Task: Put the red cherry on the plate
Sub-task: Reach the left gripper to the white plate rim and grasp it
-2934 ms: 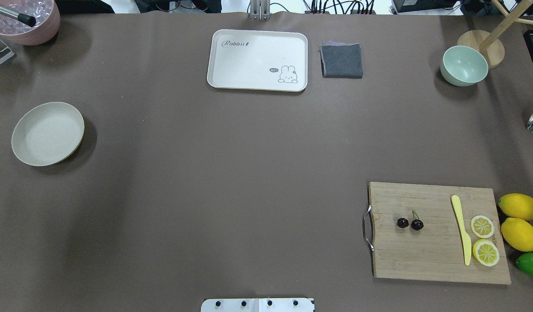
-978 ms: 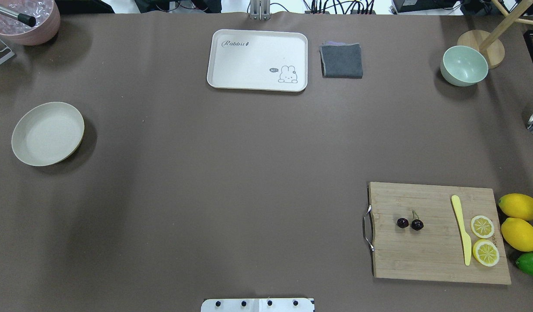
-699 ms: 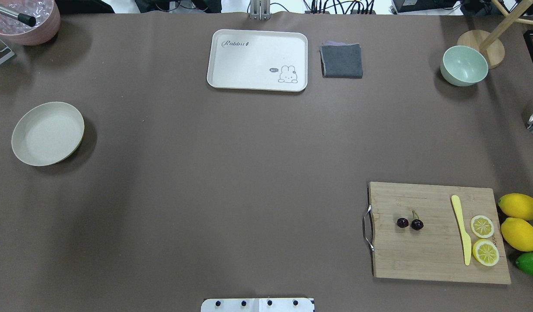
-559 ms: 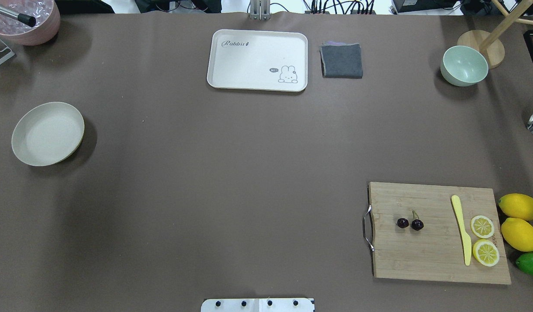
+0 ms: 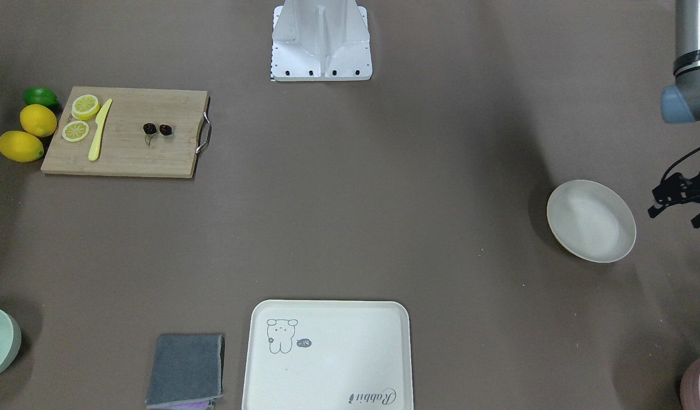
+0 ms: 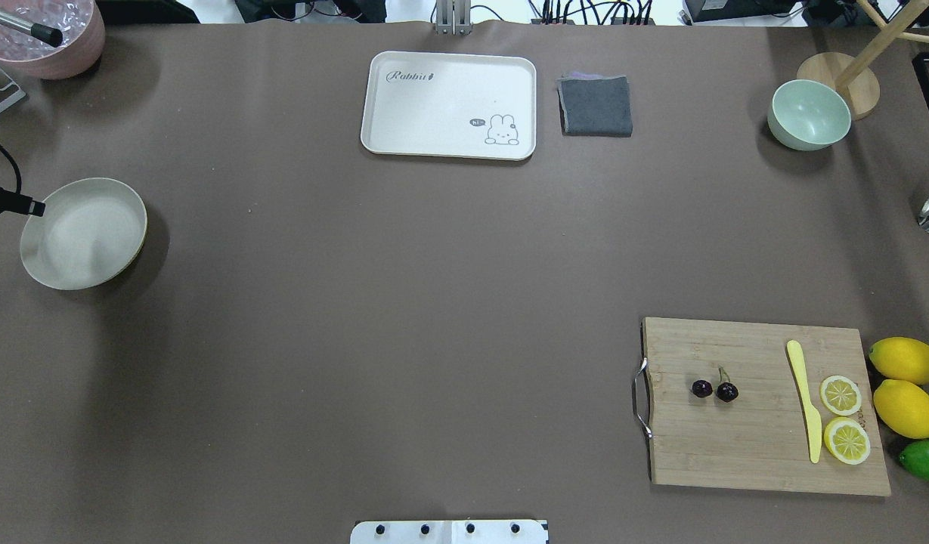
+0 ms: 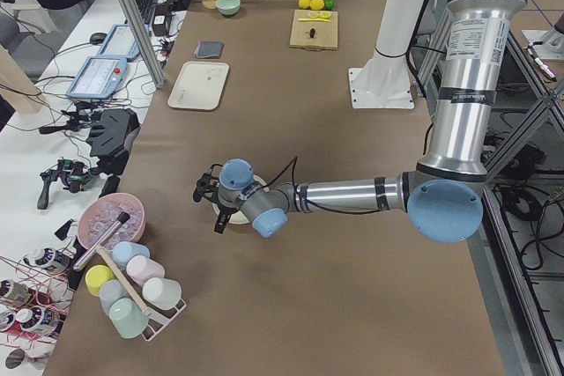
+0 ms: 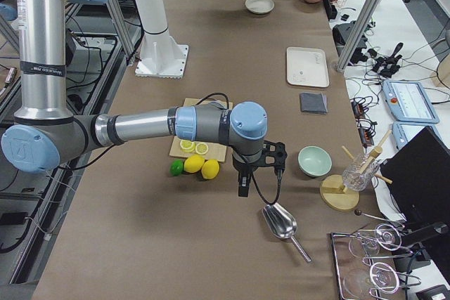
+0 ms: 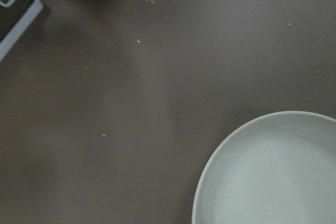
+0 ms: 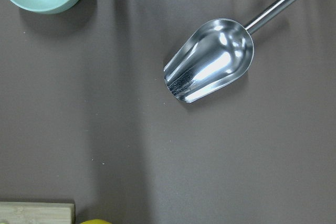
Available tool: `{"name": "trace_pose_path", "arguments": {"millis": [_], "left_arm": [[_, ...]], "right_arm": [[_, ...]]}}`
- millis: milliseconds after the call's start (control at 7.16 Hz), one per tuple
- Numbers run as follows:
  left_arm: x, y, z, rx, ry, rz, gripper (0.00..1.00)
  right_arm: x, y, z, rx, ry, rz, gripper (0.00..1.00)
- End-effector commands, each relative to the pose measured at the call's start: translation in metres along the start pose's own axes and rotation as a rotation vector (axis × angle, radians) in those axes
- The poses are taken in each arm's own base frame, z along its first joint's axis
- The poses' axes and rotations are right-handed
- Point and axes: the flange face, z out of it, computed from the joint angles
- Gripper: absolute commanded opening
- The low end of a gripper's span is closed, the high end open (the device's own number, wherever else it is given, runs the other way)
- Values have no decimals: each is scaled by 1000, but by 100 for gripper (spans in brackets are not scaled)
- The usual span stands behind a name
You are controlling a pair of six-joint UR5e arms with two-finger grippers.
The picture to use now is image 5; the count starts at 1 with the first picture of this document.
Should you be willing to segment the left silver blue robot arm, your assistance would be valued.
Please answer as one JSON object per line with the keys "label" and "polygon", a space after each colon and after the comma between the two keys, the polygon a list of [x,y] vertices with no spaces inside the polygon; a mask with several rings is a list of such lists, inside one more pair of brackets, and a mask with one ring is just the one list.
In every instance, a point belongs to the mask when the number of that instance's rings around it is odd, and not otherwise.
{"label": "left silver blue robot arm", "polygon": [[661,115],[667,124],[700,121],[700,1],[675,2],[673,85],[661,93]]}

